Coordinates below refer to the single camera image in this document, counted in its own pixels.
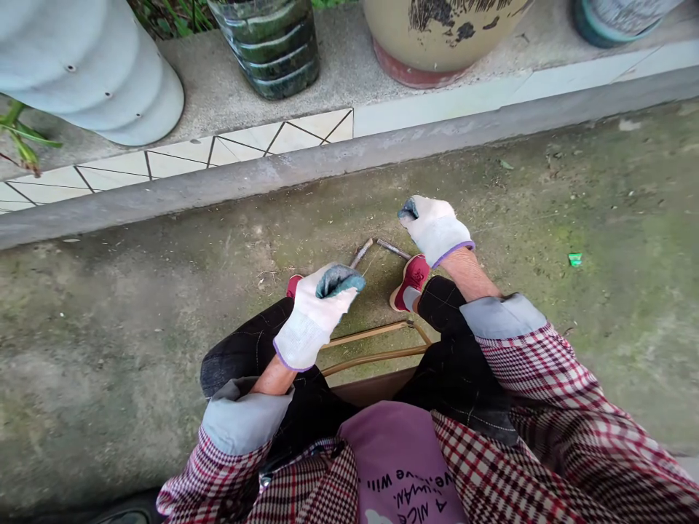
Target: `purple shirt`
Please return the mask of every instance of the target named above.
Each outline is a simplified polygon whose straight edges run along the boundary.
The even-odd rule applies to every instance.
[[[383,400],[345,421],[361,524],[466,523],[429,411]]]

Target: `white work glove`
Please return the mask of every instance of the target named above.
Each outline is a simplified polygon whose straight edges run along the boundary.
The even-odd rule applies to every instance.
[[[475,247],[468,228],[457,220],[454,208],[443,200],[411,196],[398,211],[398,219],[432,269],[452,251]]]
[[[320,348],[330,341],[365,283],[356,270],[339,263],[330,263],[299,282],[293,311],[274,340],[287,368],[306,371],[315,364]]]

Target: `green litter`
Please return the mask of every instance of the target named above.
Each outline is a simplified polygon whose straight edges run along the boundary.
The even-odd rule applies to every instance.
[[[583,264],[583,254],[582,253],[569,253],[568,260],[570,265],[573,267],[578,267]]]

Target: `dark green bottle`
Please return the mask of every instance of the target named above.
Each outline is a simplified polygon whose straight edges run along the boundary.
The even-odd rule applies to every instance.
[[[208,0],[250,85],[268,100],[295,95],[320,72],[311,0]]]

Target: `purple glove cuff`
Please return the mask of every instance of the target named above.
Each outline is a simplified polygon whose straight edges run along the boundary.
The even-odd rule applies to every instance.
[[[447,258],[449,255],[451,255],[454,251],[457,249],[461,249],[462,247],[468,247],[469,250],[473,251],[475,249],[475,242],[473,240],[468,240],[466,242],[462,242],[461,244],[455,245],[453,248],[451,248],[449,251],[444,253],[433,265],[432,269],[436,269],[439,267],[439,265],[444,262],[444,259]]]
[[[311,368],[313,367],[313,366],[309,366],[309,367],[306,368],[306,369],[296,369],[296,368],[292,368],[289,364],[286,363],[286,360],[284,360],[284,357],[282,357],[282,354],[279,352],[279,348],[277,347],[277,341],[276,341],[276,340],[272,340],[272,345],[275,347],[275,351],[277,352],[277,356],[279,357],[279,360],[282,361],[282,364],[284,364],[284,367],[285,367],[285,368],[287,368],[287,369],[289,369],[289,370],[292,370],[292,371],[296,371],[297,373],[303,373],[304,371],[308,371],[309,369],[311,369]]]

